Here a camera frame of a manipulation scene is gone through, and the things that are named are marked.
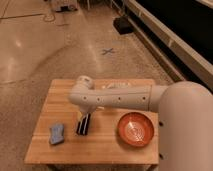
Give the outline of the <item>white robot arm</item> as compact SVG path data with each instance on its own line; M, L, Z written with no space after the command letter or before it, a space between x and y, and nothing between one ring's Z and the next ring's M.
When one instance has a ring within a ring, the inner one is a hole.
M213 92L192 81L171 85L142 85L96 89L80 76L71 88L70 101L80 113L111 107L157 113L158 171L213 171Z

